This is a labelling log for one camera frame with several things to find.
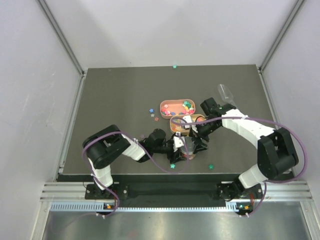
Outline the pink tray opaque star candies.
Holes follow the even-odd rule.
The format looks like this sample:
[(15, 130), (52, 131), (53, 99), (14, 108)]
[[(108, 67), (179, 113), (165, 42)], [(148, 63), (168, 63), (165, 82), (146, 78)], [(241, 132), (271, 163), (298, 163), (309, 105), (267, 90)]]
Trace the pink tray opaque star candies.
[(164, 119), (170, 119), (173, 116), (194, 114), (196, 104), (191, 99), (164, 100), (160, 103), (159, 109)]

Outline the clear plastic scoop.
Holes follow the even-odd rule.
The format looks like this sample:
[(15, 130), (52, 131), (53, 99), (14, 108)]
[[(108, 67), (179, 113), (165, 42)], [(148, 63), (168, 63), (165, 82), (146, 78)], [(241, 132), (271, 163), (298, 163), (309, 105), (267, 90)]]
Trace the clear plastic scoop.
[(224, 85), (224, 84), (219, 84), (217, 86), (218, 92), (220, 94), (220, 97), (222, 99), (223, 102), (228, 103), (233, 105), (234, 107), (236, 107), (237, 105), (235, 104), (234, 101), (234, 96), (232, 94), (232, 92), (230, 91), (230, 89)]

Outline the clear round jar lid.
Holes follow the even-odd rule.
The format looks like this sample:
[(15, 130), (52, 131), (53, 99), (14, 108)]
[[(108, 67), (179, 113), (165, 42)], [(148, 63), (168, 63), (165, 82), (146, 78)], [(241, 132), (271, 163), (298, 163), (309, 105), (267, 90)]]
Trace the clear round jar lid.
[(184, 142), (185, 144), (182, 145), (182, 147), (180, 148), (181, 152), (183, 154), (193, 154), (195, 152), (196, 146), (193, 142), (193, 139), (190, 136), (185, 136), (184, 137)]

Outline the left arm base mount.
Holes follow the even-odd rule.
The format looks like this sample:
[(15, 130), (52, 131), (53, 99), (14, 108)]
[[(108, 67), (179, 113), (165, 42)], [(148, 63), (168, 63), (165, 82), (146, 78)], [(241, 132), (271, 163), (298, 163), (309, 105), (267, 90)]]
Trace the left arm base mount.
[[(95, 183), (85, 184), (82, 183), (82, 186), (85, 188), (86, 200), (111, 200), (117, 199), (111, 192), (108, 190), (101, 190)], [(124, 183), (116, 182), (111, 185), (109, 190), (113, 191), (120, 200), (126, 200), (129, 194), (129, 185)]]

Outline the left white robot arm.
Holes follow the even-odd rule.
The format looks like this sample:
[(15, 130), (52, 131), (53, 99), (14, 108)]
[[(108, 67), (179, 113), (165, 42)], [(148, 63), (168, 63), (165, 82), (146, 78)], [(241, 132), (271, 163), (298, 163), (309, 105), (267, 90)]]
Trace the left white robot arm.
[(90, 164), (97, 194), (106, 199), (114, 191), (111, 163), (119, 156), (144, 163), (153, 154), (163, 154), (171, 163), (175, 163), (182, 159), (181, 148), (185, 144), (186, 140), (180, 133), (167, 139), (165, 131), (157, 128), (148, 137), (138, 140), (128, 137), (113, 124), (86, 138), (82, 143), (82, 155), (87, 157)]

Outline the clear plastic jar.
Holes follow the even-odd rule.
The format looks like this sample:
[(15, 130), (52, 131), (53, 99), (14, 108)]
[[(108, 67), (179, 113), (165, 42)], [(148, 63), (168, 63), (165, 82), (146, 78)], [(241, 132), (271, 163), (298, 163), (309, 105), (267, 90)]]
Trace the clear plastic jar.
[(193, 160), (196, 156), (192, 150), (186, 150), (185, 148), (180, 149), (180, 155), (182, 160)]

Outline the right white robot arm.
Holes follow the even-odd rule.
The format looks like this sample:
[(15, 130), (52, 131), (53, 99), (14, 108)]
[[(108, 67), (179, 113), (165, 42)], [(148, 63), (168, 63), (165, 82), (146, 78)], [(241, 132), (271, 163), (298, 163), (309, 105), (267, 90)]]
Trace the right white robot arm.
[(273, 181), (299, 163), (291, 133), (284, 127), (274, 129), (249, 120), (234, 105), (227, 103), (221, 106), (212, 97), (204, 100), (200, 106), (206, 114), (206, 120), (193, 125), (190, 131), (198, 152), (207, 149), (209, 135), (219, 128), (235, 132), (257, 150), (257, 163), (240, 174), (231, 185), (237, 197), (245, 198), (253, 186)]

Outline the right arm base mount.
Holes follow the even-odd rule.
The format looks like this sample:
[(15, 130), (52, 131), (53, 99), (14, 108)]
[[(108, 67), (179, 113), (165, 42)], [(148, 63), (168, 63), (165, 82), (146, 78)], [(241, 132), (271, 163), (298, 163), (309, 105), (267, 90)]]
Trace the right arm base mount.
[(217, 193), (221, 199), (230, 202), (234, 199), (261, 199), (263, 196), (262, 187), (256, 184), (250, 188), (243, 188), (239, 183), (233, 181), (220, 182), (216, 185)]

